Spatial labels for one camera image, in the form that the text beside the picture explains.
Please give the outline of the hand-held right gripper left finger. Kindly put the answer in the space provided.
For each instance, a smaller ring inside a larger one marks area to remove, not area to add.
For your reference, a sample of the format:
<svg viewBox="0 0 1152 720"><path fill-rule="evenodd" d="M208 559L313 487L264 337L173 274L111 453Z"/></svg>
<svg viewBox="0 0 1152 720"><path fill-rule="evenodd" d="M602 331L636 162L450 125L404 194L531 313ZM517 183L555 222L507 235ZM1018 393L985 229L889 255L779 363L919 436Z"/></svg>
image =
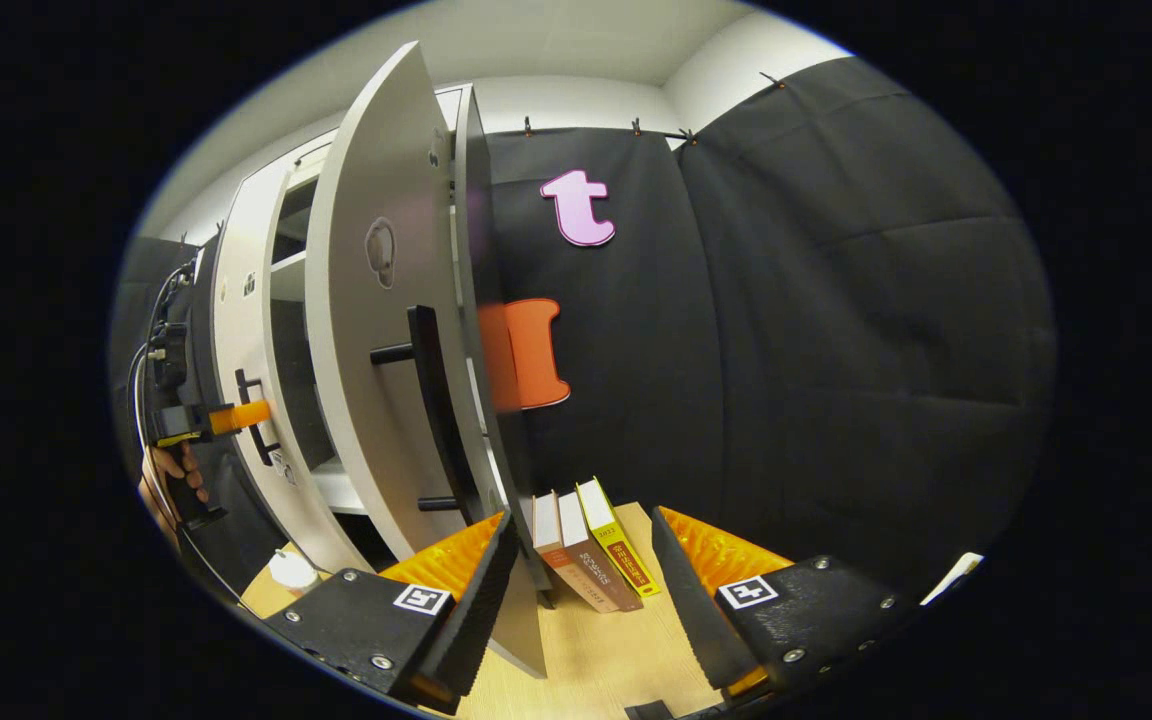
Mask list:
<svg viewBox="0 0 1152 720"><path fill-rule="evenodd" d="M472 691L520 553L509 510L376 574L347 568L262 624L370 694L453 714Z"/></svg>

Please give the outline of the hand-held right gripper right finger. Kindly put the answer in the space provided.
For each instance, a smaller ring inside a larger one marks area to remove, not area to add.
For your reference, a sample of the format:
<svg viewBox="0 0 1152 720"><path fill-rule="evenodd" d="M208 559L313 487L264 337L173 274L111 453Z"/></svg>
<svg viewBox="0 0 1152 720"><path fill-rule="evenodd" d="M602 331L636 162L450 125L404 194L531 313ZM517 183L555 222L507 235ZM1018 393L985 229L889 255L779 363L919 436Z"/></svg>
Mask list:
<svg viewBox="0 0 1152 720"><path fill-rule="evenodd" d="M842 559L787 560L666 506L652 550L696 661L732 702L808 694L922 611Z"/></svg>

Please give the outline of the black door handle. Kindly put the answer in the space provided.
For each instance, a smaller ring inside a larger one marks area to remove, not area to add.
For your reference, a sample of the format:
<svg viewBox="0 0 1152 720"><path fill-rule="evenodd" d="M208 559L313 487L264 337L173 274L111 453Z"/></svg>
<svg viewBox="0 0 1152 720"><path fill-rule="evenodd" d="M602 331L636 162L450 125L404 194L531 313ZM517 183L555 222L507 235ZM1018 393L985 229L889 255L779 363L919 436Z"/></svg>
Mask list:
<svg viewBox="0 0 1152 720"><path fill-rule="evenodd" d="M458 511L462 520L472 525L482 518L483 501L477 492L458 419L454 414L435 309L425 305L407 306L406 316L410 340L371 348L369 361L374 366L406 361L411 361L415 365L435 455L450 491L448 497L420 497L417 507L420 511Z"/></svg>
<svg viewBox="0 0 1152 720"><path fill-rule="evenodd" d="M265 400L262 395L262 379L256 377L248 377L247 370L238 367L236 369L236 382L238 388L238 401L241 404L247 404L247 402L252 402L256 400ZM262 464L266 467L273 467L273 457L271 457L271 452L279 450L280 446L278 442L268 444L265 441L264 435L262 435L262 423L255 425L255 427L248 427L250 432L253 446L259 456Z"/></svg>

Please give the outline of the camera-sticker shoe cabinet door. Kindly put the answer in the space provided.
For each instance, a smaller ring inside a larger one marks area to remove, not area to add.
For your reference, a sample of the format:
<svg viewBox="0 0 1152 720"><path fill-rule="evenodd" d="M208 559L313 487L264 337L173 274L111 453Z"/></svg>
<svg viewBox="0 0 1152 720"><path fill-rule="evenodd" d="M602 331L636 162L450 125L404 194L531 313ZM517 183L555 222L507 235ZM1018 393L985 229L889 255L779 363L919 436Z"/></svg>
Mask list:
<svg viewBox="0 0 1152 720"><path fill-rule="evenodd" d="M257 456L250 432L242 430L238 452L270 520L314 568L329 573L369 570L371 566L349 541L308 469L273 363L271 259L289 179L291 161L273 161L251 173L238 183L225 219L211 290L218 387L225 404L237 406L236 369L262 379L262 395L271 410L270 420L262 423L262 435L282 447L271 452L273 467L266 467Z"/></svg>

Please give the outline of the grey double-door shoe cabinet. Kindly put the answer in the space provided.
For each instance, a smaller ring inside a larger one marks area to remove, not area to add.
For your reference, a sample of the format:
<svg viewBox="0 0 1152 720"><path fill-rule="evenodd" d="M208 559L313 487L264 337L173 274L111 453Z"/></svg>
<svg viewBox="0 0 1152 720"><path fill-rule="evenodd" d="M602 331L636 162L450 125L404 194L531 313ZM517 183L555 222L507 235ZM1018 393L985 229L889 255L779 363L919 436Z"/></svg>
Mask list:
<svg viewBox="0 0 1152 720"><path fill-rule="evenodd" d="M380 568L382 552L394 555L338 457L317 393L314 361L306 332L308 223L317 179L346 113L347 109L334 111L265 147L238 184L270 162L291 161L291 179L279 211L271 255L271 356L285 396L285 410L291 418L291 432L308 469L349 541L355 544L370 569L376 569Z"/></svg>

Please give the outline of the cat-sticker shoe cabinet door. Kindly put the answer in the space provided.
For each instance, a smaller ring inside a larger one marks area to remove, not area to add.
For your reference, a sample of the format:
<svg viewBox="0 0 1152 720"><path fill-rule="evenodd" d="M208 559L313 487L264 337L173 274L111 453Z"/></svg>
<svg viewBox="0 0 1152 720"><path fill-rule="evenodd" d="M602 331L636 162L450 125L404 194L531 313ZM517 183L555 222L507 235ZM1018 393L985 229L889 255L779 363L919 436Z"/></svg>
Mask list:
<svg viewBox="0 0 1152 720"><path fill-rule="evenodd" d="M547 679L539 611L550 579L531 546L535 461L506 320L492 156L472 85L444 115L419 41L372 74L340 123L314 192L305 260L306 332L329 437L397 559L467 528L420 511L450 491L411 361L374 366L371 348L410 340L406 309L434 306L445 369L482 521L509 510L520 556L488 647Z"/></svg>

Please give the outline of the yellow book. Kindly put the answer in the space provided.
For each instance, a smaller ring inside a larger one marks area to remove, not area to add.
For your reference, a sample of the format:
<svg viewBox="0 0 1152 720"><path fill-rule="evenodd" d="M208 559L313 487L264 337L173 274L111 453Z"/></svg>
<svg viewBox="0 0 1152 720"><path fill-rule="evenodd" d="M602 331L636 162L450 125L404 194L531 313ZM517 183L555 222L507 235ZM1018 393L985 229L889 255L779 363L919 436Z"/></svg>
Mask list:
<svg viewBox="0 0 1152 720"><path fill-rule="evenodd" d="M662 588L649 571L647 566L637 552L626 532L617 511L609 501L598 477L576 484L577 495L584 514L588 529L596 541L602 546L608 558L616 564L617 573L641 598L653 597L662 592Z"/></svg>

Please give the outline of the tan book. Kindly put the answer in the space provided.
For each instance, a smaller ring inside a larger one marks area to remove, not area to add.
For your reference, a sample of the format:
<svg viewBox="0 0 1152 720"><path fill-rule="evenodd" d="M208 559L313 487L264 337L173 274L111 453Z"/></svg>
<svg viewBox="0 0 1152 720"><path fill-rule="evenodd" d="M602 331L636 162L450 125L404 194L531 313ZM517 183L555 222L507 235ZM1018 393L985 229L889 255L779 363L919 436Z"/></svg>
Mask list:
<svg viewBox="0 0 1152 720"><path fill-rule="evenodd" d="M573 589L577 596L589 602L588 597L581 593L579 574L573 568L570 558L563 550L561 520L558 511L558 492L550 492L547 495L535 495L531 500L531 541L532 548L550 570L558 575L568 588Z"/></svg>

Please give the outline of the brown book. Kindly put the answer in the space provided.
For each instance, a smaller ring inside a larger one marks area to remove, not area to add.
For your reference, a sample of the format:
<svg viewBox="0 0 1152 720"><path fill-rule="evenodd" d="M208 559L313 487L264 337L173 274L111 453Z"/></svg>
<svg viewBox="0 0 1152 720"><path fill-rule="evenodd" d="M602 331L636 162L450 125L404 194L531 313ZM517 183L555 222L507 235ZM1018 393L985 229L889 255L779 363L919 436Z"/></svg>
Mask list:
<svg viewBox="0 0 1152 720"><path fill-rule="evenodd" d="M644 602L628 588L602 544L591 535L575 488L558 497L563 550L579 574L581 593L598 612L634 612Z"/></svg>

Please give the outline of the white round object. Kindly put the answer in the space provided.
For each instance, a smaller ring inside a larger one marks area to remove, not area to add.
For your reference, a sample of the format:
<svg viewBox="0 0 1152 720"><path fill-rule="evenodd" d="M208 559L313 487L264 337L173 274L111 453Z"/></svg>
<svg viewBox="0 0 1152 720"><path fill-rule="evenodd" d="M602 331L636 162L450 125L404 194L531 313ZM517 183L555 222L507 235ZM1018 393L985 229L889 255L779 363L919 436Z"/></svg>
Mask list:
<svg viewBox="0 0 1152 720"><path fill-rule="evenodd" d="M266 569L270 578L294 597L303 597L323 582L321 575L306 558L297 552L276 550Z"/></svg>

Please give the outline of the white flat object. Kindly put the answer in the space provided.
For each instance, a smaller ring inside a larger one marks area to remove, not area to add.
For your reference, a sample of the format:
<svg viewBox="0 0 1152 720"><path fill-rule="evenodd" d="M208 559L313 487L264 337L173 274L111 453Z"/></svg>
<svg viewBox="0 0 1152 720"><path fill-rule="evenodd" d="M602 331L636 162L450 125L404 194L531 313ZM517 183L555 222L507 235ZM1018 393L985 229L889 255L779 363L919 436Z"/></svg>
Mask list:
<svg viewBox="0 0 1152 720"><path fill-rule="evenodd" d="M984 556L982 553L965 552L963 555L960 555L954 561L954 564L950 566L950 569L942 575L942 578L938 579L933 588L929 589L929 593L923 597L920 606L927 606L929 602L935 601L941 594L952 591L952 588L955 588L960 583L960 579L969 577L982 564Z"/></svg>

